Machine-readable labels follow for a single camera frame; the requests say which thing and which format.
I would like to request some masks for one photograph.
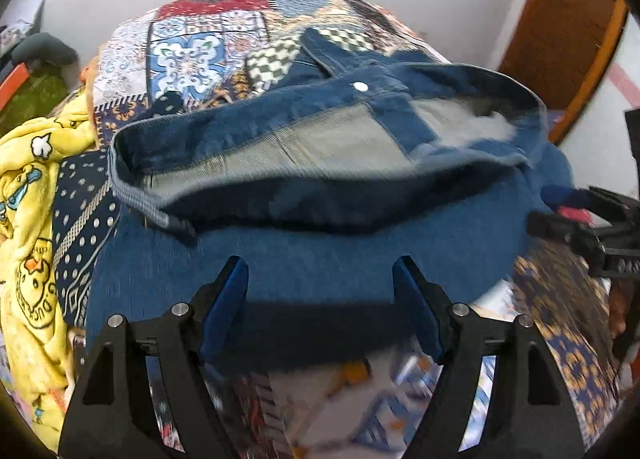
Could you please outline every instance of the checkered pattern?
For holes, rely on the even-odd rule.
[[[345,51],[373,51],[373,45],[365,34],[349,29],[318,29],[328,40],[337,43]]]
[[[254,91],[264,92],[289,72],[291,62],[300,52],[300,35],[284,37],[246,58],[246,72]]]
[[[365,34],[348,29],[318,29],[328,40],[346,51],[372,51],[373,45]],[[246,58],[246,72],[253,91],[261,94],[279,82],[289,72],[291,63],[300,52],[300,34],[283,37]]]

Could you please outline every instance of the yellow plush fabric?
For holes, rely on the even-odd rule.
[[[51,205],[60,160],[92,144],[84,94],[57,118],[31,119],[0,138],[0,323],[15,389],[53,451],[73,356],[52,269]]]

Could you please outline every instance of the brown door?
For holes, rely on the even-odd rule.
[[[626,18],[622,0],[527,0],[500,71],[562,110],[559,142],[597,87]]]

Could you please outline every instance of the white button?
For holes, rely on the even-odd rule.
[[[360,92],[367,92],[369,90],[369,86],[364,82],[356,82],[352,85],[354,89],[359,90]]]

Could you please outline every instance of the silver screw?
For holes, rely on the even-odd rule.
[[[183,316],[189,312],[189,304],[185,304],[184,302],[180,302],[179,304],[175,304],[171,308],[172,314],[176,316]]]
[[[107,324],[109,324],[109,327],[117,327],[122,323],[123,320],[124,318],[121,314],[114,314],[113,316],[109,317],[109,319],[107,320]]]
[[[453,311],[453,314],[456,316],[466,316],[469,314],[469,306],[467,304],[453,304],[453,307],[451,308],[451,310]]]
[[[521,314],[518,316],[518,323],[523,327],[533,327],[533,318],[528,314]]]

